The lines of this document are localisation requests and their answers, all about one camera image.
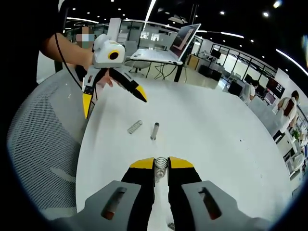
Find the gray mesh chair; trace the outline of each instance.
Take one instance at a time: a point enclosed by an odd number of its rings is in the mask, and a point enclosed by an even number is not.
[[[137,49],[138,46],[136,41],[125,41],[125,56],[126,56],[125,66],[131,66],[137,69],[148,68],[151,64],[150,62],[130,60],[131,55],[135,53]]]
[[[47,219],[77,212],[76,170],[87,122],[82,91],[67,70],[37,86],[13,118],[7,137],[13,166]]]

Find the person in white shirt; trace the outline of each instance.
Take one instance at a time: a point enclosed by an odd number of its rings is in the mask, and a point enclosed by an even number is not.
[[[307,129],[304,129],[304,131],[302,131],[300,135],[299,146],[305,147],[307,144],[308,144],[308,133],[307,133]]]
[[[273,136],[274,141],[287,130],[288,127],[294,127],[297,119],[297,101],[299,95],[295,90],[292,92],[291,98],[285,97],[278,104],[278,113],[276,114],[277,121],[280,121],[281,127]]]
[[[250,84],[250,93],[249,93],[249,101],[252,101],[256,94],[256,89],[259,86],[259,81],[252,80]]]

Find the black ceiling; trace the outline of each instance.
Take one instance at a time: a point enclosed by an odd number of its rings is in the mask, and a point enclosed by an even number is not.
[[[111,17],[145,20],[151,2],[151,0],[66,1],[70,5],[69,17],[86,18],[101,23],[109,22]],[[302,67],[306,67],[301,39],[303,35],[308,34],[307,6],[304,6],[305,1],[302,0],[282,0],[282,5],[275,9],[274,2],[275,0],[157,0],[149,21],[171,24],[169,18],[177,15],[189,22],[195,4],[198,17],[194,18],[194,23],[202,24],[200,30],[229,32],[242,35],[244,38],[219,33],[198,33],[198,35],[251,54],[274,68],[288,69],[290,78],[308,95],[308,77],[295,64],[275,51],[277,48],[285,52]],[[269,17],[264,17],[263,12],[268,12]]]

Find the hand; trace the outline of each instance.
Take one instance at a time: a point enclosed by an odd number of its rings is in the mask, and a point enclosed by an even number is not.
[[[101,78],[101,80],[97,82],[97,84],[99,84],[99,85],[101,85],[101,86],[103,87],[106,83],[108,83],[108,85],[109,85],[110,87],[113,87],[114,85],[113,85],[113,83],[112,83],[112,80],[113,80],[113,79],[110,77],[110,75],[109,75],[109,69],[108,69],[108,70],[106,71],[105,75]]]
[[[92,51],[89,50],[89,52],[84,57],[83,61],[84,64],[82,65],[86,71],[88,71],[88,68],[93,64],[92,60],[93,60],[93,53]],[[108,69],[105,75],[97,83],[102,87],[105,86],[106,83],[108,83],[110,87],[113,87],[112,80],[113,79],[110,77]]]

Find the metal spring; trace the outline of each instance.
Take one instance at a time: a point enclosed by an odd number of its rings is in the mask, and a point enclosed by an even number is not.
[[[137,130],[142,125],[142,121],[138,120],[134,123],[127,131],[129,134],[132,134],[135,130]]]
[[[161,178],[166,174],[167,169],[167,159],[164,157],[159,157],[155,161],[155,182],[158,183]]]
[[[169,223],[169,224],[168,224],[168,227],[169,227],[170,229],[172,229],[173,231],[175,231],[175,225],[174,225],[174,223]]]

